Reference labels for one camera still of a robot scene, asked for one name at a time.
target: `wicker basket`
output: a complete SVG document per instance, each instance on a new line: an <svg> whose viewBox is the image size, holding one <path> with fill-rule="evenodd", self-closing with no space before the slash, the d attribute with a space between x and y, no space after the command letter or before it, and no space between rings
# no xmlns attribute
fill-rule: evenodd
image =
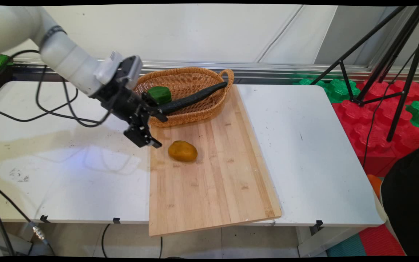
<svg viewBox="0 0 419 262"><path fill-rule="evenodd" d="M176 126L193 121L199 121L218 114L224 105L227 92L234 83L234 73L230 69L217 74L211 70L200 67L186 67L148 73L138 79L133 91L141 94L154 86L165 86L171 91L173 100L184 98L194 94L203 88L223 82L223 74L228 76L228 84L225 88L216 91L208 98L201 100L186 108L168 114L168 121L160 122L155 117L150 118L153 126Z"/></svg>

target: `bamboo cutting board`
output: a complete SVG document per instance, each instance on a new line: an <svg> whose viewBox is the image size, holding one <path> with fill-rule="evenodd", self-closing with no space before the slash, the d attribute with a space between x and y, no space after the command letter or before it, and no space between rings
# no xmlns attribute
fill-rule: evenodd
<svg viewBox="0 0 419 262"><path fill-rule="evenodd" d="M279 218L281 208L237 86L215 117L151 128L163 143L151 149L151 237ZM168 156L176 140L194 145L198 157Z"/></svg>

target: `yellow potato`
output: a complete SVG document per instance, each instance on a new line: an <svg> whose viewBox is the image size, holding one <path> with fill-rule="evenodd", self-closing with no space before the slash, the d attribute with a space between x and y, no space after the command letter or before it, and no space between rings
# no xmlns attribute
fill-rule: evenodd
<svg viewBox="0 0 419 262"><path fill-rule="evenodd" d="M196 148L185 141L174 141L168 148L170 157L177 161L191 162L196 159L198 152Z"/></svg>

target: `connector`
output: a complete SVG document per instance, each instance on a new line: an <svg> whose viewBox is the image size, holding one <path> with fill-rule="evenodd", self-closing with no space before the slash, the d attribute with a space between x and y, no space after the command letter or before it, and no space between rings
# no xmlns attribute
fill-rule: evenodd
<svg viewBox="0 0 419 262"><path fill-rule="evenodd" d="M36 234L36 236L45 244L48 245L48 240L45 239L45 234L43 233L43 231L37 226L35 225L34 222L30 222L29 225L32 227L33 232Z"/></svg>

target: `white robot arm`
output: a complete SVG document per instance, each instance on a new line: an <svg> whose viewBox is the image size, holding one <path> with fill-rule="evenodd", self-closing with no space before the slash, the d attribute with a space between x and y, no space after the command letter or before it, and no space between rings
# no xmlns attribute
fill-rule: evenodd
<svg viewBox="0 0 419 262"><path fill-rule="evenodd" d="M133 93L142 63L139 56L123 59L113 52L99 62L76 45L43 7L0 5L0 53L30 38L40 48L43 62L118 118L127 121L124 132L138 147L161 146L148 128L150 116L167 121L156 102Z"/></svg>

